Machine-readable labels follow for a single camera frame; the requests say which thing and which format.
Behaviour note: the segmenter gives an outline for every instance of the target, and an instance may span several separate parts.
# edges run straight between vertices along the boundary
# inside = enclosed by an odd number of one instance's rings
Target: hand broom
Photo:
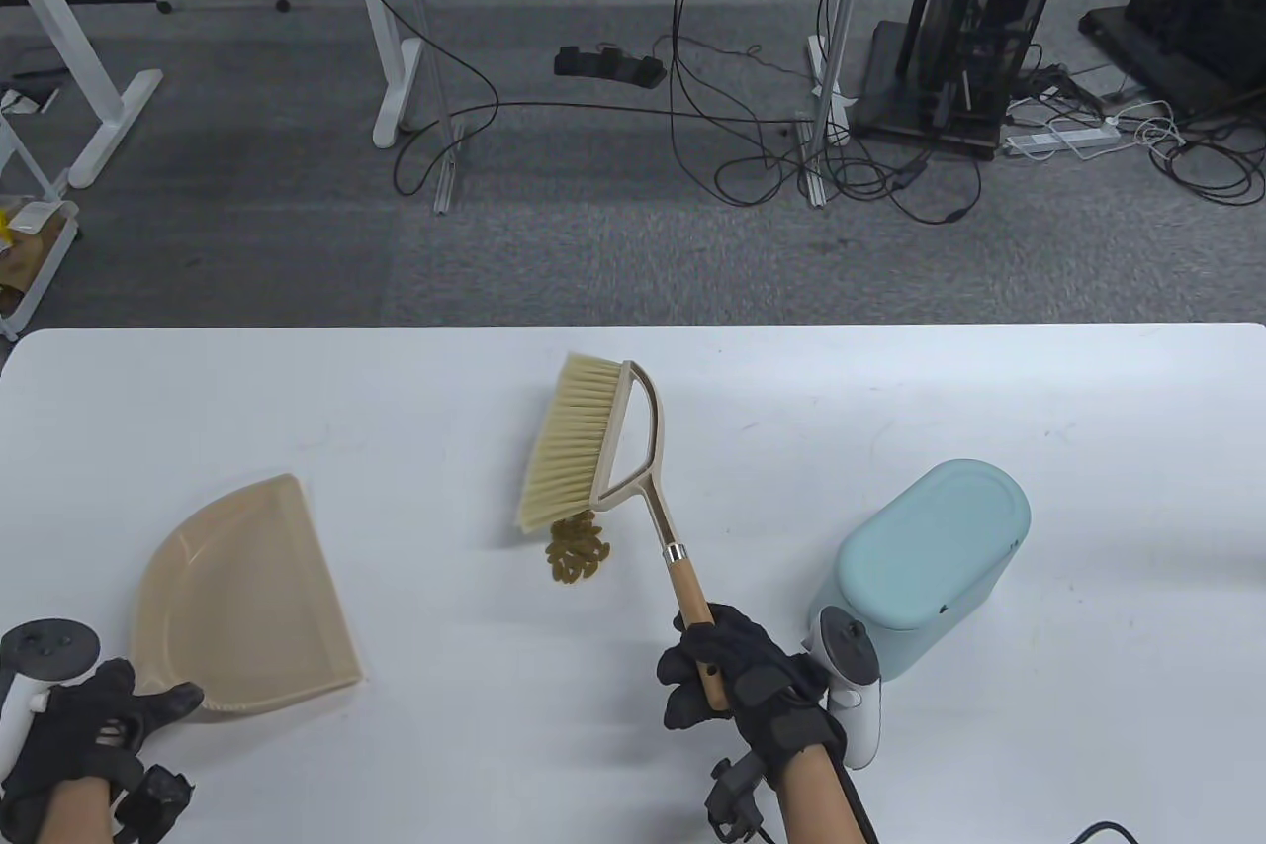
[[[651,404],[651,442],[647,459],[619,483],[610,483],[611,466],[624,426],[633,382],[641,383]],[[660,491],[663,461],[663,409],[655,383],[642,366],[611,363],[596,357],[567,357],[553,401],[528,463],[519,501],[519,526],[534,531],[582,510],[611,510],[634,495],[646,499],[660,535],[668,578],[686,626],[713,623],[708,599],[699,586],[686,547],[677,539]],[[728,709],[715,667],[699,664],[708,704]]]

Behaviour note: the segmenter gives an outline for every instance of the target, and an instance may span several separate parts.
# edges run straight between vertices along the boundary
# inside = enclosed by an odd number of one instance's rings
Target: light blue container
[[[846,537],[809,621],[827,604],[858,617],[893,680],[985,602],[1028,529],[1008,473],[944,461]]]

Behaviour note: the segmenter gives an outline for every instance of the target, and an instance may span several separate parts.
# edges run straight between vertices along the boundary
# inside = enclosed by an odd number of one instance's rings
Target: cardboard box
[[[11,197],[0,197],[0,208],[20,208],[23,202],[25,199],[13,201]],[[15,214],[13,210],[5,210],[5,216],[13,220]],[[66,216],[54,214],[37,234],[23,234],[18,229],[9,229],[13,247],[0,251],[0,315],[11,315],[18,309],[65,225]]]

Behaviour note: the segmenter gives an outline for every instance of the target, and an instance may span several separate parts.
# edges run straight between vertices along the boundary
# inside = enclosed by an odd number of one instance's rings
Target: broom handle
[[[713,623],[711,610],[708,607],[708,597],[704,596],[695,576],[695,564],[689,558],[675,561],[668,564],[668,578],[672,581],[672,591],[677,595],[677,605],[681,607],[681,619],[686,626],[695,624]],[[708,704],[715,712],[724,712],[729,709],[729,700],[725,698],[725,687],[722,685],[720,673],[717,667],[705,663],[699,664],[699,677],[704,683],[704,695]]]
[[[672,591],[677,595],[677,605],[681,609],[681,619],[686,626],[695,624],[713,623],[711,609],[708,597],[704,596],[695,576],[695,564],[690,563],[686,555],[686,545],[677,539],[677,531],[668,518],[668,509],[660,495],[660,483],[656,477],[657,466],[651,464],[647,477],[642,478],[642,496],[646,506],[651,510],[651,520],[655,521],[656,531],[660,535],[660,544],[663,547],[663,559],[668,563],[668,578],[672,581]],[[729,700],[725,698],[725,687],[722,685],[720,673],[717,667],[709,663],[699,664],[699,677],[704,683],[704,695],[708,704],[715,712],[724,712],[729,709]]]

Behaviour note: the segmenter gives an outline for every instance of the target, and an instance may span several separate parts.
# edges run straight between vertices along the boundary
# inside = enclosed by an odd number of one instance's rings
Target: yellow object
[[[594,524],[591,510],[555,521],[549,528],[549,547],[546,548],[553,578],[561,583],[575,583],[598,573],[599,564],[611,553],[611,545],[599,538],[601,533],[603,529]]]
[[[651,444],[642,466],[611,486],[611,466],[634,378],[651,405]],[[708,599],[660,491],[662,463],[663,406],[646,369],[632,361],[611,363],[573,353],[558,375],[553,401],[532,450],[519,501],[519,526],[533,531],[582,510],[611,510],[641,495],[660,535],[682,620],[689,626],[710,624]],[[720,674],[711,667],[700,667],[699,676],[709,705],[718,711],[727,709]]]
[[[247,715],[362,680],[298,478],[251,483],[186,520],[154,553],[132,625],[137,691],[203,686]]]

